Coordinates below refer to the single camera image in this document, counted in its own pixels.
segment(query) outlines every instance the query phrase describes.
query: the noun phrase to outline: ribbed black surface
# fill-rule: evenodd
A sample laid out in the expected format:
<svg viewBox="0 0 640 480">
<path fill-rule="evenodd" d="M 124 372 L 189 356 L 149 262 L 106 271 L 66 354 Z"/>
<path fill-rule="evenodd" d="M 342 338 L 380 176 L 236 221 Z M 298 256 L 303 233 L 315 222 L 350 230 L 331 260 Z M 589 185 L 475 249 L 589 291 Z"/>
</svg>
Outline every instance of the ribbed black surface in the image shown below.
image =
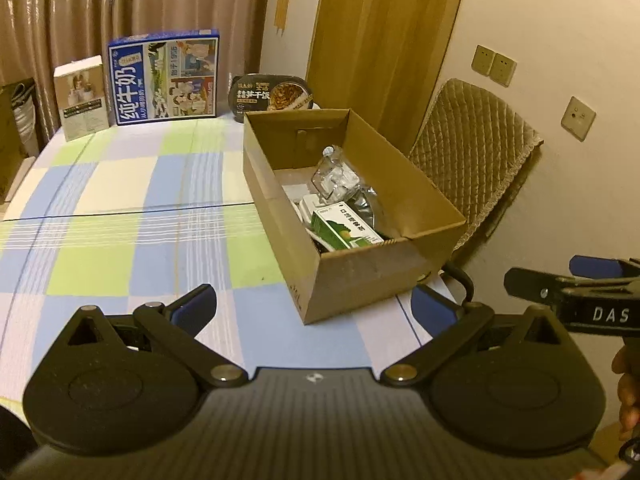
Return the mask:
<svg viewBox="0 0 640 480">
<path fill-rule="evenodd" d="M 322 380 L 308 380 L 315 374 Z M 210 394 L 162 444 L 110 458 L 45 448 L 12 478 L 566 480 L 600 466 L 586 450 L 525 460 L 475 449 L 441 428 L 417 394 L 381 386 L 369 370 L 269 369 Z"/>
</svg>

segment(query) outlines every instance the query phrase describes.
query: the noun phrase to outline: plaid tablecloth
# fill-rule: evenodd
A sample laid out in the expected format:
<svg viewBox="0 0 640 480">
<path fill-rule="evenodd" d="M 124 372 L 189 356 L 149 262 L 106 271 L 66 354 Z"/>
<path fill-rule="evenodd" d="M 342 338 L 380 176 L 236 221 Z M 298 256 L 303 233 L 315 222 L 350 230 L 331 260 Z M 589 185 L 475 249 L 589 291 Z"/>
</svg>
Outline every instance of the plaid tablecloth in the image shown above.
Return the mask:
<svg viewBox="0 0 640 480">
<path fill-rule="evenodd" d="M 75 310 L 132 312 L 201 283 L 218 295 L 198 339 L 256 367 L 372 367 L 431 337 L 410 295 L 303 326 L 242 176 L 229 118 L 57 134 L 0 222 L 0 396 L 19 400 Z M 433 286 L 450 297 L 436 278 Z"/>
</svg>

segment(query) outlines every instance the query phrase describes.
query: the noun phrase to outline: wall socket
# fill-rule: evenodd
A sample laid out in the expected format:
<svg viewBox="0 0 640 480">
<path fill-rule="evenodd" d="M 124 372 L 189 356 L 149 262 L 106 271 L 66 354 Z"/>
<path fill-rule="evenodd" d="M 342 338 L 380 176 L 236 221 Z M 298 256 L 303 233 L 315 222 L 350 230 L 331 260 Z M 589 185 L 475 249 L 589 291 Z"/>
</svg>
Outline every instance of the wall socket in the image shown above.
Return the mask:
<svg viewBox="0 0 640 480">
<path fill-rule="evenodd" d="M 516 71 L 517 63 L 502 54 L 496 54 L 491 65 L 489 77 L 502 86 L 509 86 L 513 73 Z"/>
<path fill-rule="evenodd" d="M 482 75 L 489 75 L 491 65 L 494 62 L 495 52 L 485 46 L 478 45 L 471 68 Z"/>
<path fill-rule="evenodd" d="M 596 112 L 574 96 L 569 101 L 569 106 L 564 112 L 561 124 L 565 130 L 570 131 L 580 141 L 583 141 L 589 133 L 595 118 Z"/>
</svg>

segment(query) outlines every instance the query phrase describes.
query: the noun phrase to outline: white wall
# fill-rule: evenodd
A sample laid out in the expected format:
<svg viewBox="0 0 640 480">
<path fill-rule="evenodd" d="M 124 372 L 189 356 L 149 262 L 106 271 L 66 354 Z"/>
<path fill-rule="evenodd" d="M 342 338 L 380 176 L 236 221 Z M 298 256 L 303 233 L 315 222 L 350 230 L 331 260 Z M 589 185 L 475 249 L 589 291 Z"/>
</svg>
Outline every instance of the white wall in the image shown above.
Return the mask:
<svg viewBox="0 0 640 480">
<path fill-rule="evenodd" d="M 318 0 L 289 0 L 284 32 L 273 25 L 277 1 L 267 4 L 260 72 L 305 78 Z"/>
<path fill-rule="evenodd" d="M 477 44 L 518 62 L 509 88 L 471 70 Z M 467 265 L 476 298 L 520 312 L 511 266 L 568 273 L 574 254 L 640 257 L 640 0 L 462 0 L 440 73 L 502 97 L 545 139 L 542 159 Z M 584 143 L 560 120 L 575 95 L 598 116 Z M 578 336 L 618 418 L 610 362 L 618 338 Z"/>
</svg>

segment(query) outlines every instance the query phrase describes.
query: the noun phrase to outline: blue milk box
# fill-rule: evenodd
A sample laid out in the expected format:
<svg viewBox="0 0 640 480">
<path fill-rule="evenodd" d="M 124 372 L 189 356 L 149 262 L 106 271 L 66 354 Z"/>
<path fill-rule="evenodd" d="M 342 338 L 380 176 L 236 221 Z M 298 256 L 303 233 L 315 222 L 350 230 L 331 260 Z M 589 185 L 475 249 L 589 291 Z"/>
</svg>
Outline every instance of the blue milk box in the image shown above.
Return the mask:
<svg viewBox="0 0 640 480">
<path fill-rule="evenodd" d="M 220 35 L 188 30 L 109 44 L 118 124 L 216 116 Z"/>
</svg>

